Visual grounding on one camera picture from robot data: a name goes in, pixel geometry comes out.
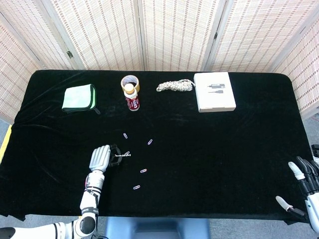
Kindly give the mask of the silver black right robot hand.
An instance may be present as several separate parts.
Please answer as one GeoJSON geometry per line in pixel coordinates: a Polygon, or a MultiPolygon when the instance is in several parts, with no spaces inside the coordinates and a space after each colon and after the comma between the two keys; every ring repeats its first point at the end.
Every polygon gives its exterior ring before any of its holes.
{"type": "Polygon", "coordinates": [[[310,224],[319,232],[319,164],[314,160],[308,161],[296,157],[297,163],[289,162],[304,198],[307,211],[304,212],[288,204],[282,197],[276,196],[277,203],[288,213],[310,224]]]}

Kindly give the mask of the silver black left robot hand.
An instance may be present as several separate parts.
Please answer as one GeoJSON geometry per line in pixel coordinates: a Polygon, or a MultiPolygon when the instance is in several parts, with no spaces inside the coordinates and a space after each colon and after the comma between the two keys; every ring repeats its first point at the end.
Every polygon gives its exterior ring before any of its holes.
{"type": "Polygon", "coordinates": [[[93,150],[89,168],[92,172],[105,172],[108,167],[119,166],[122,159],[122,153],[116,144],[103,145],[93,150]]]}

